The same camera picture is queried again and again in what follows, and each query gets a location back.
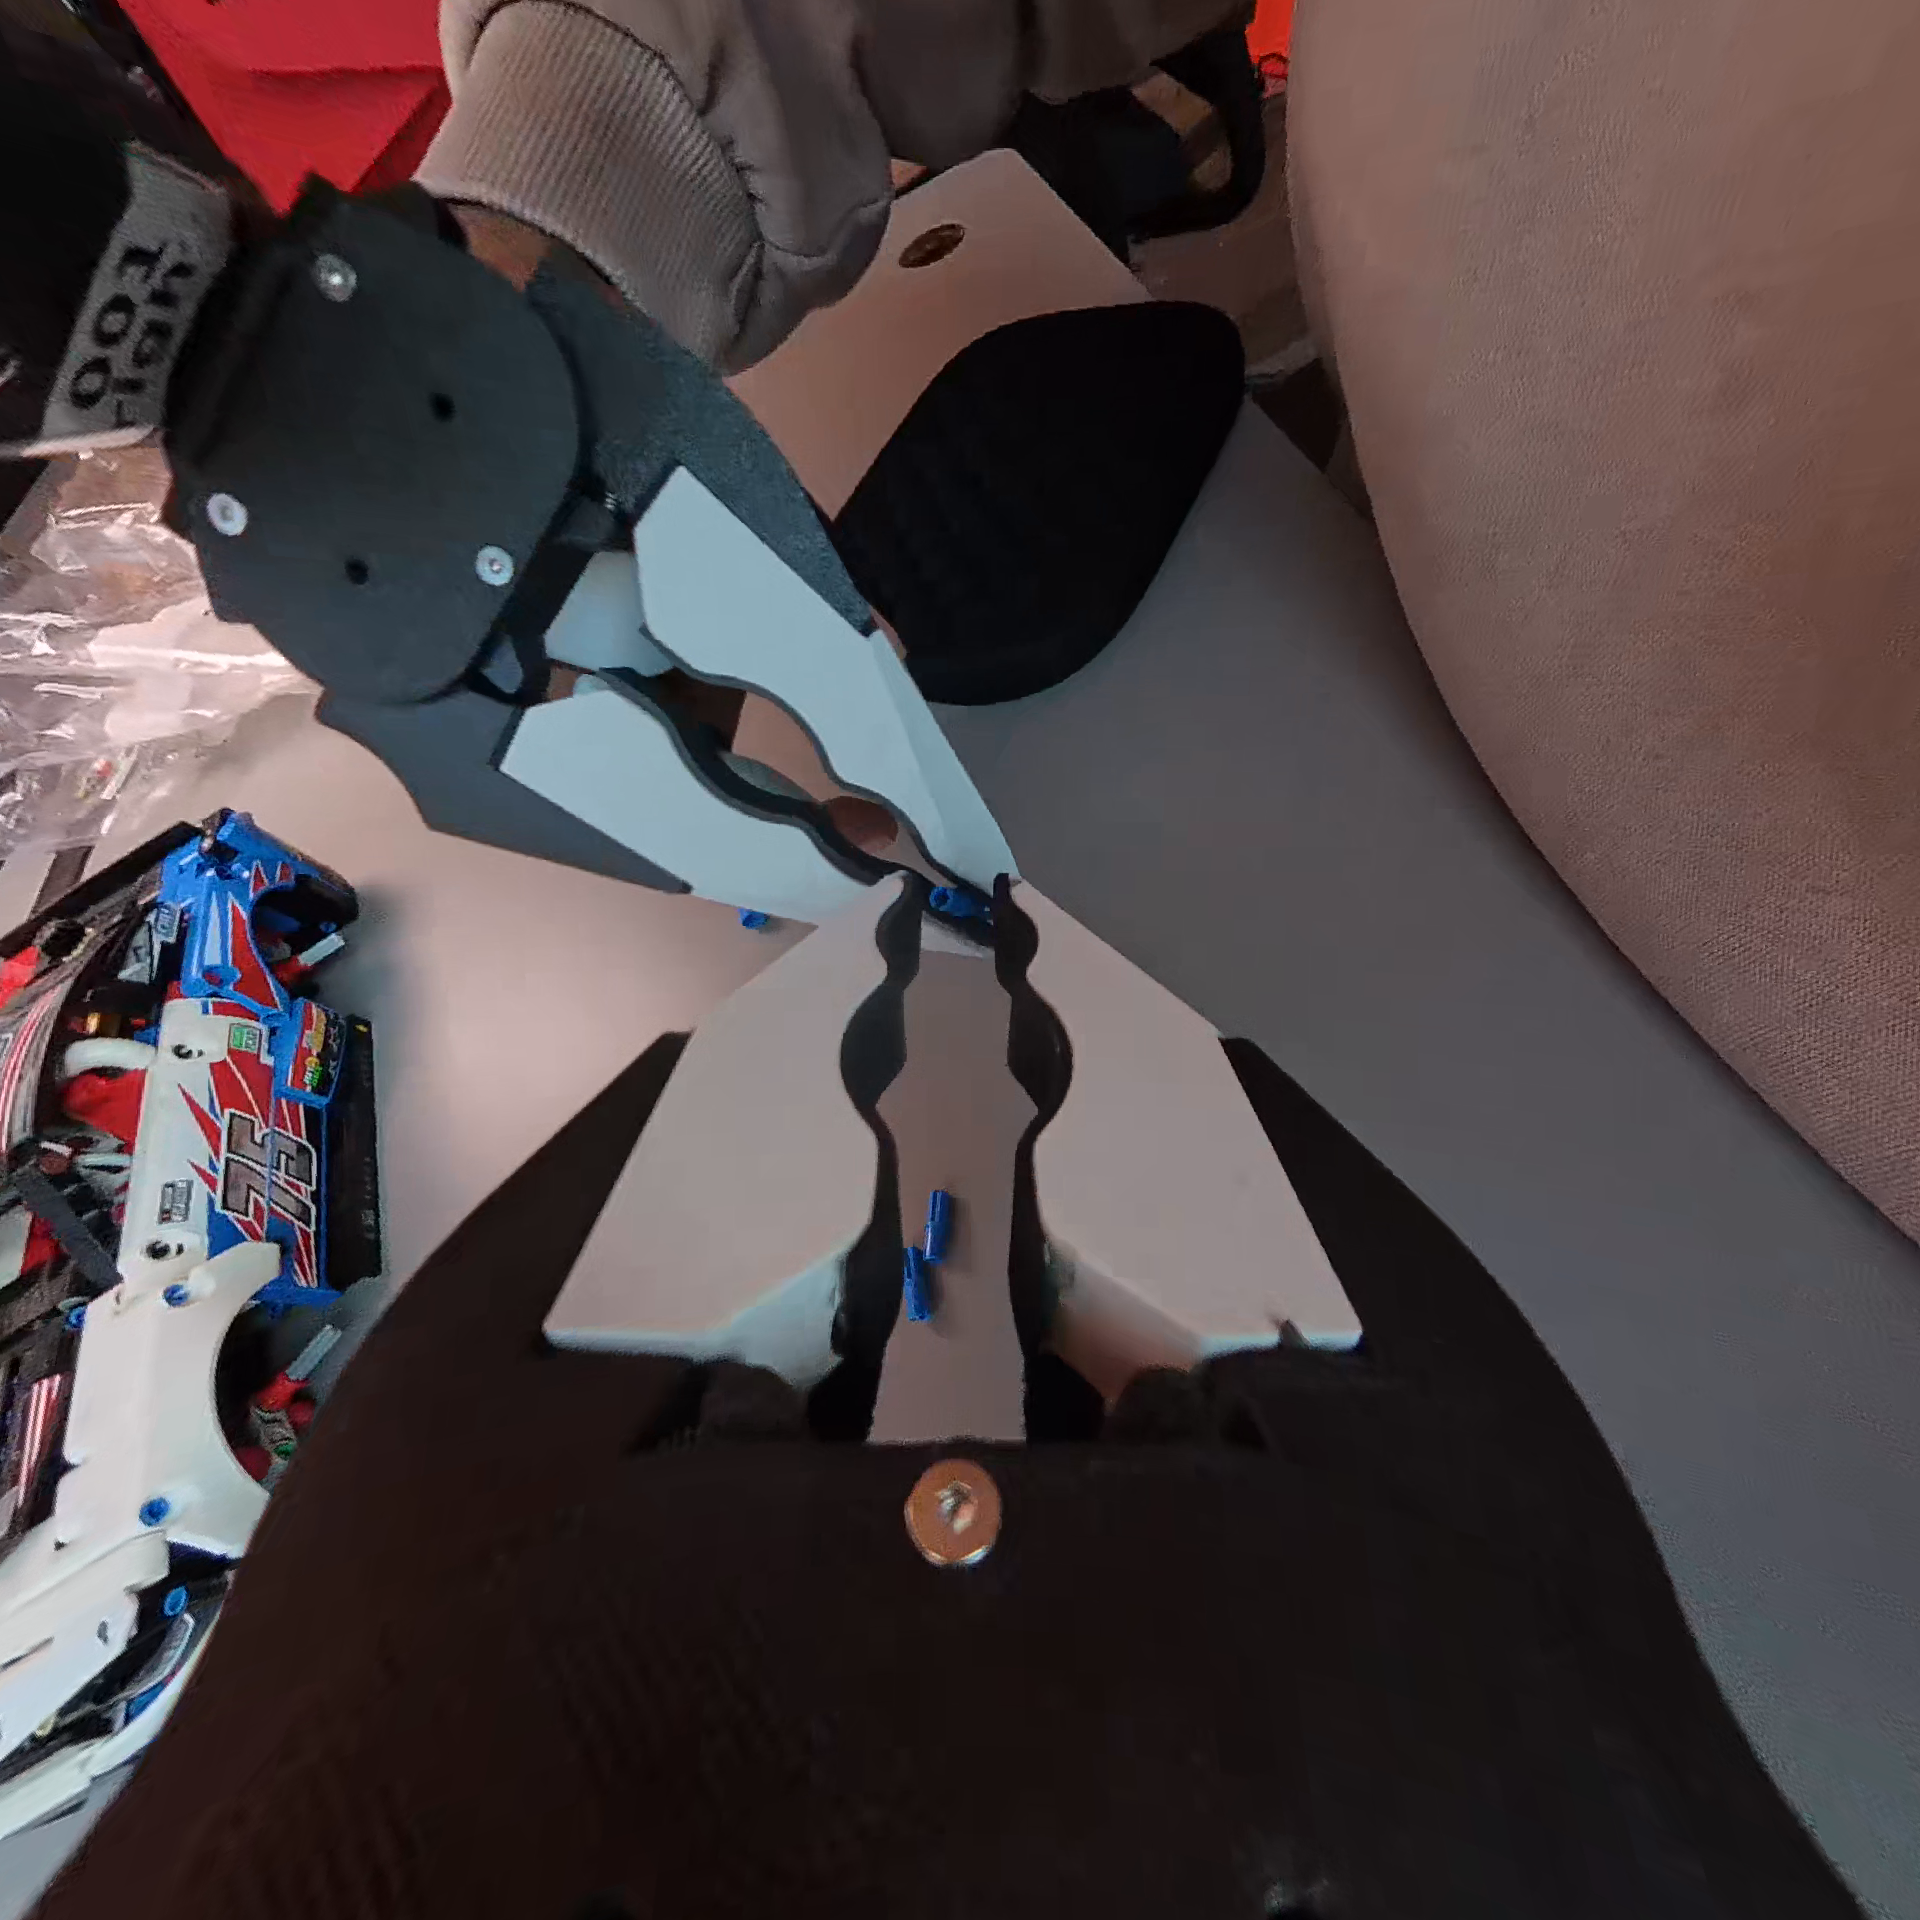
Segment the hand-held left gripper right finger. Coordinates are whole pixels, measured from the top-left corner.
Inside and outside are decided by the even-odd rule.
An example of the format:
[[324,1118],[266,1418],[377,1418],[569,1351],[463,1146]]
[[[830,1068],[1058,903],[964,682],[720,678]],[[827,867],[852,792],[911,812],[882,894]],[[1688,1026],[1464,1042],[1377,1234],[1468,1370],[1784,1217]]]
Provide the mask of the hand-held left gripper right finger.
[[1031,883],[996,883],[993,938],[1031,1103],[1008,1229],[1024,1438],[1098,1434],[1145,1373],[1357,1351],[1229,1040]]

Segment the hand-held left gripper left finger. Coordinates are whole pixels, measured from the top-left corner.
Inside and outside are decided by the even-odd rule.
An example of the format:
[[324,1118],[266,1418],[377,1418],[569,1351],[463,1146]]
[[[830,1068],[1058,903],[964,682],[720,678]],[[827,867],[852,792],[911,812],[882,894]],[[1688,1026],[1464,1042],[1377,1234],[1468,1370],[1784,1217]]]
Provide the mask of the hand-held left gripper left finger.
[[927,883],[892,875],[734,989],[684,1044],[573,1264],[558,1348],[746,1361],[862,1445],[902,1312],[899,1146]]

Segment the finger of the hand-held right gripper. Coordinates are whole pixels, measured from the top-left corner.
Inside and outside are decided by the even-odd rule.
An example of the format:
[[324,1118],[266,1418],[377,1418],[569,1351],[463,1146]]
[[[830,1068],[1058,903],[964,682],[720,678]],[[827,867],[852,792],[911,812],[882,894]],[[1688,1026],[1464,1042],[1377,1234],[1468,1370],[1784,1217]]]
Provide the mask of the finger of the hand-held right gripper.
[[577,678],[630,673],[654,700],[670,670],[753,693],[808,731],[841,792],[888,807],[949,883],[990,894],[1018,875],[888,637],[856,631],[684,467],[640,517],[635,548],[589,561],[544,644]]
[[524,710],[498,767],[703,903],[819,926],[899,875],[819,803],[734,774],[630,673],[589,673]]

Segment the person's right forearm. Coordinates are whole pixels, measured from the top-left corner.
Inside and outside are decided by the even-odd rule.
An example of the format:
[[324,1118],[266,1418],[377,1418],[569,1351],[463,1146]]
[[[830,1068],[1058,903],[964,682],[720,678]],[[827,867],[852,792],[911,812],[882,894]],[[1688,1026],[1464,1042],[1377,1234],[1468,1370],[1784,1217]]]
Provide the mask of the person's right forearm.
[[417,183],[589,260],[720,373],[875,260],[894,161],[961,166],[1024,102],[1129,93],[1252,3],[441,3]]

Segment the grey desk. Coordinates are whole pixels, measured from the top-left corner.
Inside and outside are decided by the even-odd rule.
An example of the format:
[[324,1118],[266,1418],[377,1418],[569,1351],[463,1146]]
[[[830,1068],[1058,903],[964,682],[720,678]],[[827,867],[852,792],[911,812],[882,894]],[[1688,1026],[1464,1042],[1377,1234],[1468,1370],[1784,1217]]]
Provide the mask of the grey desk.
[[[939,723],[1023,875],[1262,1044],[1514,1297],[1639,1496],[1760,1759],[1916,1917],[1916,1248],[1554,883],[1461,743],[1370,528],[1245,410],[1075,682]],[[162,821],[241,807],[363,887],[388,1261],[772,953],[727,910],[431,832],[254,710]]]

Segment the pile of clear plastic bags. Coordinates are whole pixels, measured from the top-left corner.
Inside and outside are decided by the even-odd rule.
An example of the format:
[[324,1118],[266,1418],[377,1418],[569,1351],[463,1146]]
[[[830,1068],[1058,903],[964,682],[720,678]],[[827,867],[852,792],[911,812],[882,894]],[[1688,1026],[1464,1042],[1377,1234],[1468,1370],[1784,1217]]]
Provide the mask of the pile of clear plastic bags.
[[258,710],[309,697],[220,621],[149,449],[62,453],[4,528],[4,858],[154,821]]

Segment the red felt tote bag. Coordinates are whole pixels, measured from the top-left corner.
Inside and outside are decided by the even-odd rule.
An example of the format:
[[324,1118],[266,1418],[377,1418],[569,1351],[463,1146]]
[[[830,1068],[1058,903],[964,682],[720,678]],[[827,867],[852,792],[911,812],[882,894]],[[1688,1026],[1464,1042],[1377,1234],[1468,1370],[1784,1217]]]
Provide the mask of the red felt tote bag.
[[121,3],[183,104],[250,188],[408,180],[449,116],[438,3]]

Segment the toy brick race car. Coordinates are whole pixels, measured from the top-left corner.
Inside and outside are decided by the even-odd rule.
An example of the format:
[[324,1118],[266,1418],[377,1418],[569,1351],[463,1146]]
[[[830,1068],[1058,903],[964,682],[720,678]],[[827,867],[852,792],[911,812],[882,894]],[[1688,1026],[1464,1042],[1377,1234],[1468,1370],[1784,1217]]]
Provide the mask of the toy brick race car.
[[220,811],[4,934],[4,1835],[145,1755],[382,1274],[360,914]]

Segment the person's beige sweatshirt torso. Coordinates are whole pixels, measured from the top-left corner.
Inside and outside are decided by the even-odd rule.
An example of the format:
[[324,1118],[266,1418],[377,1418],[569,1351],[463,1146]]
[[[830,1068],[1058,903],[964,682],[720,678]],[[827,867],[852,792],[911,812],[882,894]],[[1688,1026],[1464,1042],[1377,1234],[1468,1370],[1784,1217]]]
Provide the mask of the person's beige sweatshirt torso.
[[1916,1234],[1916,3],[1299,3],[1380,553],[1620,953]]

